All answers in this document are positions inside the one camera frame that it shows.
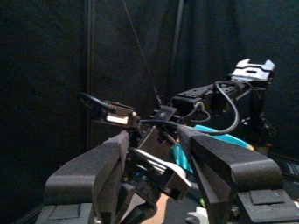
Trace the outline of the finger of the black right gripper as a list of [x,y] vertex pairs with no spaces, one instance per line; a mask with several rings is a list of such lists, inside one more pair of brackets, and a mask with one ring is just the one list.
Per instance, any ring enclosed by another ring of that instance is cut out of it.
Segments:
[[180,201],[192,186],[183,168],[140,149],[131,148],[129,152],[129,170],[135,179],[143,180],[154,190]]
[[142,224],[155,216],[155,213],[156,192],[147,184],[131,186],[124,183],[116,205],[116,224]]

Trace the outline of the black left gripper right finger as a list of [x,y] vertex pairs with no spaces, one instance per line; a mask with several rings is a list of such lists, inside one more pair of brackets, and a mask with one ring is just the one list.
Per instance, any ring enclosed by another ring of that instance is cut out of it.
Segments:
[[210,224],[283,222],[283,177],[274,160],[187,126],[179,128],[179,139]]

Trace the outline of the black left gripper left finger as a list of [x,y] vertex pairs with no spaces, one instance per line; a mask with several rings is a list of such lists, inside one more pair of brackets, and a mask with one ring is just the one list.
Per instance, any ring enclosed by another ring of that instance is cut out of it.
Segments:
[[128,133],[75,157],[49,176],[41,224],[115,224]]

